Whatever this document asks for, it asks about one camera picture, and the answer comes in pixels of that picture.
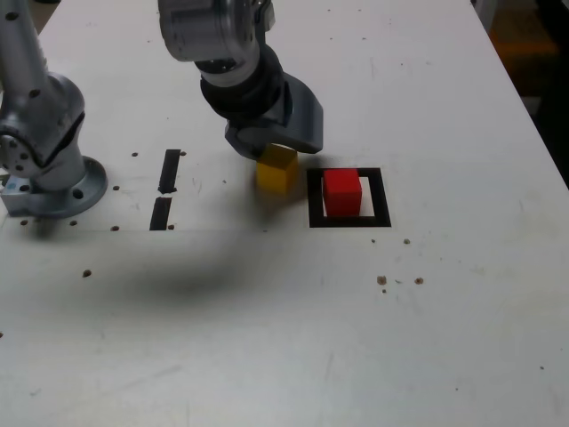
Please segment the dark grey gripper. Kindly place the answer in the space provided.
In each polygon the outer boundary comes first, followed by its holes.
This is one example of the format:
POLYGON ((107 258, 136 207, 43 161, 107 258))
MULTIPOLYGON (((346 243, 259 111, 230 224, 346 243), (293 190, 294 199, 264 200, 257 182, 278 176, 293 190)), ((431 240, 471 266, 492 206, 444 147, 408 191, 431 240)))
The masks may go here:
POLYGON ((225 89, 224 117, 227 142, 251 160, 269 144, 305 154, 323 149, 324 109, 303 82, 286 73, 284 87, 225 89))

